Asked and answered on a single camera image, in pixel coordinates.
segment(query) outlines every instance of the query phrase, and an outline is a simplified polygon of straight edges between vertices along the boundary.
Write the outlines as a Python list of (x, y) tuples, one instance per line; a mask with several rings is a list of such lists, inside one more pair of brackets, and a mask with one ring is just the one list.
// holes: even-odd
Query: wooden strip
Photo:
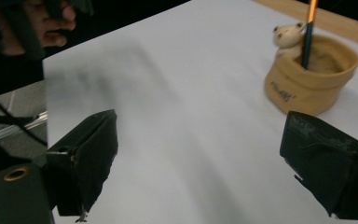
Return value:
[[(299, 21), (305, 21), (308, 5), (295, 0), (254, 0)], [(358, 43), (358, 21), (318, 8), (315, 26)]]

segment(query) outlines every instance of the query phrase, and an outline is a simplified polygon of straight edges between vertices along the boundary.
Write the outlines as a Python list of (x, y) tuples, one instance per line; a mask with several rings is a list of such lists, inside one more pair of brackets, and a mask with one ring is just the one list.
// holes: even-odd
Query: black pencil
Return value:
[(307, 30), (304, 37), (303, 57), (301, 63), (301, 65), (305, 69), (308, 69), (308, 62), (310, 60), (310, 45), (312, 42), (313, 22), (315, 19), (315, 11), (316, 11), (317, 4), (318, 4), (318, 0), (310, 0), (310, 11), (307, 20)]

